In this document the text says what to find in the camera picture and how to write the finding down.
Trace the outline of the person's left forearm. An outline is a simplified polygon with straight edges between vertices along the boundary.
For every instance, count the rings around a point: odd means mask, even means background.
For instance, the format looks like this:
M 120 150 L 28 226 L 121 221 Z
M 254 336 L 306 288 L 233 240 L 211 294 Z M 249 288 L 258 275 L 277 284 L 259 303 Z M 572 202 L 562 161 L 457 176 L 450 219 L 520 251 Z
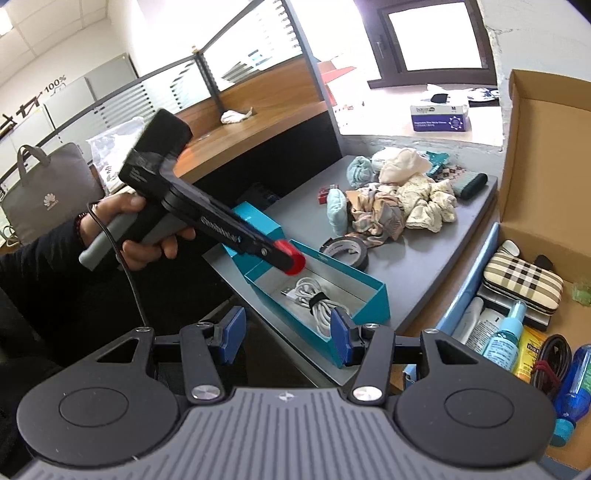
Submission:
M 81 223 L 1 257 L 2 367 L 65 366 L 142 323 L 122 270 L 79 263 Z

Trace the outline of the person's left hand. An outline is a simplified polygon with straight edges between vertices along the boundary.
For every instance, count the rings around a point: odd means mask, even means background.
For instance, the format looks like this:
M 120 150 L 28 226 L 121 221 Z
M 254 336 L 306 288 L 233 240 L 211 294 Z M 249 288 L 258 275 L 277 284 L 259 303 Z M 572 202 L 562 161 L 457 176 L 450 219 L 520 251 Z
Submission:
M 143 197 L 131 193 L 103 198 L 91 208 L 93 215 L 86 214 L 79 221 L 82 243 L 88 247 L 102 231 L 100 225 L 107 226 L 115 217 L 123 213 L 139 213 L 145 204 L 146 200 Z M 187 227 L 153 245 L 125 241 L 120 253 L 130 270 L 139 271 L 162 256 L 170 260 L 174 259 L 178 253 L 177 238 L 193 240 L 195 236 L 195 230 Z

